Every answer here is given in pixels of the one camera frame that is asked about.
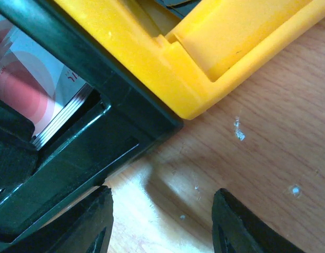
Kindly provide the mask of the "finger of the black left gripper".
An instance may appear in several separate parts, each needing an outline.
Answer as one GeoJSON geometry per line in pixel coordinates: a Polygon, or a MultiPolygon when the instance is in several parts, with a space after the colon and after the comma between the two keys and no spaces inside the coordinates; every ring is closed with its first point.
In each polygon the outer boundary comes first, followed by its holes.
{"type": "Polygon", "coordinates": [[[34,130],[32,121],[0,100],[0,190],[25,182],[35,169],[34,130]]]}

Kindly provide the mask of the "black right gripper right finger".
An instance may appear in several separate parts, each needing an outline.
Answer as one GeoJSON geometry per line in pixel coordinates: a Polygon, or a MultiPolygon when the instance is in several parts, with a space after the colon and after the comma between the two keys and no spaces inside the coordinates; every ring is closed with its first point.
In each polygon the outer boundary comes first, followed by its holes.
{"type": "Polygon", "coordinates": [[[212,222],[215,252],[303,252],[225,188],[214,195],[212,222]]]}

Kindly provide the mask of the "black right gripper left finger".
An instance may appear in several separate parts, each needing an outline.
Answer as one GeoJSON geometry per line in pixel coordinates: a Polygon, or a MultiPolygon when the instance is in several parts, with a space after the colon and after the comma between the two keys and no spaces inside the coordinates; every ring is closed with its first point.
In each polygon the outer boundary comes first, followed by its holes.
{"type": "Polygon", "coordinates": [[[107,252],[113,227],[111,189],[101,186],[7,252],[107,252]]]}

